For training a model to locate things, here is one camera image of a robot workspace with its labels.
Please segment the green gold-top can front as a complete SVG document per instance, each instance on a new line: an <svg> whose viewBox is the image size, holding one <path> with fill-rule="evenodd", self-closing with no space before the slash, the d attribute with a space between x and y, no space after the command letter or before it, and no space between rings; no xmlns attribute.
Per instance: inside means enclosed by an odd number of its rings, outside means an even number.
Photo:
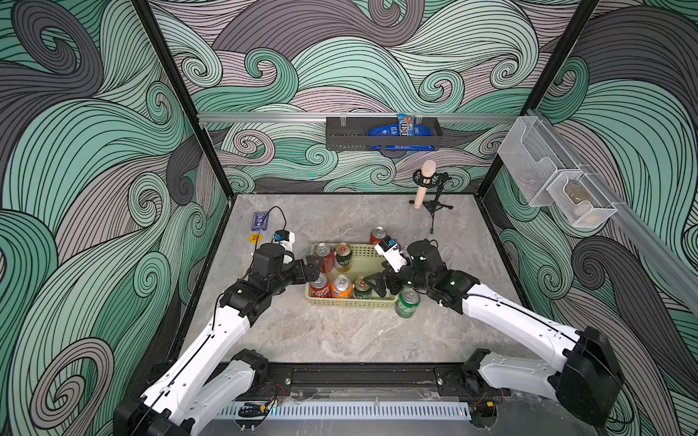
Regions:
<svg viewBox="0 0 698 436"><path fill-rule="evenodd" d="M354 279L353 297L360 300L370 300L373 297L373 288L364 275Z"/></svg>

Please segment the green gold-top can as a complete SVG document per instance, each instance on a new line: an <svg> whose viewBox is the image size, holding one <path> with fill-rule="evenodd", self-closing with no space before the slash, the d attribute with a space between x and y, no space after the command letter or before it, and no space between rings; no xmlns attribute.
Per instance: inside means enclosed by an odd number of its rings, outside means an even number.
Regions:
<svg viewBox="0 0 698 436"><path fill-rule="evenodd" d="M340 273L348 272L353 261L353 249L348 243L339 243L334 249L334 263Z"/></svg>
<svg viewBox="0 0 698 436"><path fill-rule="evenodd" d="M364 275L354 279L353 297L360 300L370 300L373 297L373 288Z"/></svg>

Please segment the green soda can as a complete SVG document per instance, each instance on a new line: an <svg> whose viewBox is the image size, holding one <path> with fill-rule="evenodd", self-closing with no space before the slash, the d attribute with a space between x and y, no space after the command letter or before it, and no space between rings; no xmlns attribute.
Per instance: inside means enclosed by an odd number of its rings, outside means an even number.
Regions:
<svg viewBox="0 0 698 436"><path fill-rule="evenodd" d="M396 300L396 313L401 318L411 318L421 303L418 292L412 288L405 288L398 294Z"/></svg>

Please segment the red cola can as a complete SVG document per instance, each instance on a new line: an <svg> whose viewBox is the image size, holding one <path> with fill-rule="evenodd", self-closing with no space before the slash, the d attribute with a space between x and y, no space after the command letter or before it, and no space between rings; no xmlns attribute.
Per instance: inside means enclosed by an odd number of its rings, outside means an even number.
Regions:
<svg viewBox="0 0 698 436"><path fill-rule="evenodd" d="M378 243L381 243L381 241L383 241L385 236L387 236L387 232L386 232L385 228L383 228L381 226L374 228L370 234L370 244L371 245L378 245Z"/></svg>
<svg viewBox="0 0 698 436"><path fill-rule="evenodd" d="M315 281L309 283L309 296L311 298L332 297L331 286L326 274L322 272Z"/></svg>
<svg viewBox="0 0 698 436"><path fill-rule="evenodd" d="M314 247L314 256L321 260L321 271L328 274L334 270L334 250L328 243L318 243Z"/></svg>

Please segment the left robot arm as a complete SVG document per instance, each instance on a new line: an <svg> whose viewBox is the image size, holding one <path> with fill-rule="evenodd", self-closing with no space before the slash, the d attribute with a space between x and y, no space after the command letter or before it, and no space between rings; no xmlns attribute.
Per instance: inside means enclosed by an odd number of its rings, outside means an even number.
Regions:
<svg viewBox="0 0 698 436"><path fill-rule="evenodd" d="M216 302L211 319L184 353L137 399L114 412L115 435L198 435L265 376L267 359L243 350L217 374L226 354L290 285L316 281L321 259L295 258L280 243L256 249L247 273Z"/></svg>

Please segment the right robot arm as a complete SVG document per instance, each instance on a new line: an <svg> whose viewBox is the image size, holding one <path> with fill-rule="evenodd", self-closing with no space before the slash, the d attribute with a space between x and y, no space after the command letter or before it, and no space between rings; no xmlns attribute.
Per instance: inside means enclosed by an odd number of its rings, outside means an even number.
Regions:
<svg viewBox="0 0 698 436"><path fill-rule="evenodd" d="M514 303L471 274L448 268L429 240L401 249L387 236L374 250L385 266L372 278L379 295L402 291L425 295L443 308L494 327L536 356L512 358L482 349L465 365L476 381L555 400L594 427L613 421L612 410L625 378L603 332L592 326L579 330Z"/></svg>

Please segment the light green plastic basket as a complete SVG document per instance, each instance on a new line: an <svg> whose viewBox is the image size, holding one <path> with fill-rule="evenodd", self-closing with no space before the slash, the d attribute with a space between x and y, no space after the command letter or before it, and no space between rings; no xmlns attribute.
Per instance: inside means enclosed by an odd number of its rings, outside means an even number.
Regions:
<svg viewBox="0 0 698 436"><path fill-rule="evenodd" d="M380 272L383 272L384 258L374 250L372 245L367 245L366 243L349 243L349 245L352 248L353 256L349 270L345 272L348 278L354 280L360 275L380 274ZM366 309L393 309L397 301L397 296L390 294L390 292L385 297L380 297L376 292L373 292L370 299L356 299L354 297L337 299L332 296L316 298L312 296L309 284L305 285L304 296L311 305Z"/></svg>

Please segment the green gold-top can back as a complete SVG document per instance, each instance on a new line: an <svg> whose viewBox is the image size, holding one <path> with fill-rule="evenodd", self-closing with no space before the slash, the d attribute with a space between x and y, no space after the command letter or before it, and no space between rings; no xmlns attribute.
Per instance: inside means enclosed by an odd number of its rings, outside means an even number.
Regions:
<svg viewBox="0 0 698 436"><path fill-rule="evenodd" d="M353 249L348 243L339 243L334 249L334 263L340 273L348 272L353 261Z"/></svg>

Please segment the orange soda can front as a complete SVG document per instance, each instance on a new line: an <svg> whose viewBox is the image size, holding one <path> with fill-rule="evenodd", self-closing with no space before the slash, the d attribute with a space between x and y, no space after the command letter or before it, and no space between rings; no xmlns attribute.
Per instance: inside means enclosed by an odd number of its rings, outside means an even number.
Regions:
<svg viewBox="0 0 698 436"><path fill-rule="evenodd" d="M334 299L350 299L352 297L354 283L345 274L339 274L331 282L331 293Z"/></svg>

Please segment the black microphone tripod stand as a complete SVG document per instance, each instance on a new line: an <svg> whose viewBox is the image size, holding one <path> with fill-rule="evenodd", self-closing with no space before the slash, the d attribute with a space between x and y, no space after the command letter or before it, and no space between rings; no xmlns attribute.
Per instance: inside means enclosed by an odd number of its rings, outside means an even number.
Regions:
<svg viewBox="0 0 698 436"><path fill-rule="evenodd" d="M434 198L431 200L425 201L425 199L424 199L424 202L422 204L422 206L425 207L427 212L429 212L431 219L432 219L431 227L430 227L430 234L434 233L434 218L436 218L436 212L438 212L444 208L450 209L450 210L454 209L454 207L452 205L446 205L445 203L442 203L440 201L440 197L444 193L446 183L450 182L451 180L452 180L452 177L447 172L436 173L434 175L434 178L433 178L433 185L430 187L430 189L433 189L433 188L436 189L436 194L434 195ZM410 200L409 203L410 203L410 205L414 206L413 205L414 199Z"/></svg>

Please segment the beige microphone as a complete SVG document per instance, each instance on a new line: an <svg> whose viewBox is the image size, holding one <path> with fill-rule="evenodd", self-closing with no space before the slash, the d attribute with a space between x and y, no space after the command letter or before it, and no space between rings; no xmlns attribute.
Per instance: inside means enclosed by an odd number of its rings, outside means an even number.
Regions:
<svg viewBox="0 0 698 436"><path fill-rule="evenodd" d="M427 191L433 185L433 178L436 174L436 162L426 160L422 167L413 174L413 181L417 185L416 197L414 198L414 208L420 209Z"/></svg>

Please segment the small candy packet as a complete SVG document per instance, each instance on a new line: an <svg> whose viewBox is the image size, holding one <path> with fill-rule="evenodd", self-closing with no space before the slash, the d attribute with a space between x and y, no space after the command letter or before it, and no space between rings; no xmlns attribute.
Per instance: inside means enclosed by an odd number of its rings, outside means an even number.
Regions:
<svg viewBox="0 0 698 436"><path fill-rule="evenodd" d="M414 136L414 116L400 114L397 117L398 132L400 136Z"/></svg>

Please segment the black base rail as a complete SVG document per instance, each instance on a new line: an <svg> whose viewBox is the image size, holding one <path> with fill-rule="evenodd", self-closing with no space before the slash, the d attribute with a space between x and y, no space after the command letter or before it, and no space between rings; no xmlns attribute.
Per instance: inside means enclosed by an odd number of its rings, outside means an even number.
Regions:
<svg viewBox="0 0 698 436"><path fill-rule="evenodd" d="M350 389L435 392L463 401L507 396L512 390L554 399L556 378L543 363L488 354L467 363L269 363L254 385L301 398Z"/></svg>

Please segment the black wall shelf basket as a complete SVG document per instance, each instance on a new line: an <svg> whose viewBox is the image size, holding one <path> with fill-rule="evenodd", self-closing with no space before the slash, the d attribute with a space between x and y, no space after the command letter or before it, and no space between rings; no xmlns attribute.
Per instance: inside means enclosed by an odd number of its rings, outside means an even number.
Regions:
<svg viewBox="0 0 698 436"><path fill-rule="evenodd" d="M435 117L419 117L405 134L394 117L327 117L325 144L331 151L434 151L444 137Z"/></svg>

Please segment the back aluminium rail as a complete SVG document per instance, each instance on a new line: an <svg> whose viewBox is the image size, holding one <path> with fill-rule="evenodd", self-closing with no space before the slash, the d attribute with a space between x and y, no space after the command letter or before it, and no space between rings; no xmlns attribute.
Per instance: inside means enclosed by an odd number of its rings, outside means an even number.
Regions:
<svg viewBox="0 0 698 436"><path fill-rule="evenodd" d="M341 119L369 117L391 118L393 113L282 113L282 112L200 112L198 121L202 124L216 123L287 123L287 124L319 124L325 123L329 117ZM518 116L507 114L416 114L416 117L433 117L440 123L458 125L500 125L512 124Z"/></svg>

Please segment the aluminium rail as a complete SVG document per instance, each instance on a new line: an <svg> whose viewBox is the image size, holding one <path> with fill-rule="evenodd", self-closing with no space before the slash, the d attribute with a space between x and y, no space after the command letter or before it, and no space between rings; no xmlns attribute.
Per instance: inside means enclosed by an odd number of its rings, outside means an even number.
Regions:
<svg viewBox="0 0 698 436"><path fill-rule="evenodd" d="M282 113L282 112L200 112L198 121L202 124L216 123L287 123L287 124L319 124L325 123L329 117L341 119L369 117L391 118L393 113ZM507 114L416 114L416 117L433 117L440 123L458 125L500 125L512 124L518 116Z"/></svg>
<svg viewBox="0 0 698 436"><path fill-rule="evenodd" d="M678 300L693 314L697 313L697 276L681 262L669 247L643 222L630 205L621 199L605 178L589 165L569 145L546 117L537 109L526 111L543 125L543 138L551 141L551 148L563 154L565 163L574 164L572 169L565 168L562 173L572 174L579 184L597 203L614 210L610 219L627 235L641 255L665 282L675 291Z"/></svg>

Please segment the large clear wall bin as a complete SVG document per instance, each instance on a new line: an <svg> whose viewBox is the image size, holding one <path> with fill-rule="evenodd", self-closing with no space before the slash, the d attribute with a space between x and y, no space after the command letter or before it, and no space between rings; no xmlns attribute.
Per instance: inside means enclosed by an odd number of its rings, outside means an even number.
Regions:
<svg viewBox="0 0 698 436"><path fill-rule="evenodd" d="M530 207L550 206L554 199L547 188L565 170L558 137L547 121L521 116L498 150L506 170Z"/></svg>

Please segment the small clear wall bin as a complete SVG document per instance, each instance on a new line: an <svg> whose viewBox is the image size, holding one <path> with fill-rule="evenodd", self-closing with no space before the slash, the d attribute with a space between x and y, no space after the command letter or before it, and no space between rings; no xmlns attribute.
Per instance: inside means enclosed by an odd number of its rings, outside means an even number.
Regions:
<svg viewBox="0 0 698 436"><path fill-rule="evenodd" d="M563 170L546 190L572 227L597 229L617 212L605 193L580 170Z"/></svg>

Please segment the right aluminium rail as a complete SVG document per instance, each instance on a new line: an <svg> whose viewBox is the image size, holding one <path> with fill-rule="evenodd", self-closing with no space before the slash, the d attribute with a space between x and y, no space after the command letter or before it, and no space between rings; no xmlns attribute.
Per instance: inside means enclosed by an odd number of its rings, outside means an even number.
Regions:
<svg viewBox="0 0 698 436"><path fill-rule="evenodd" d="M597 203L614 210L610 219L627 235L641 255L665 282L675 291L678 300L693 314L697 313L697 276L681 262L669 247L643 222L630 205L621 199L605 178L589 165L569 145L546 117L537 109L526 111L543 125L543 138L551 141L551 148L563 154L565 163L574 164L572 169L565 168L562 173L572 174L579 184Z"/></svg>

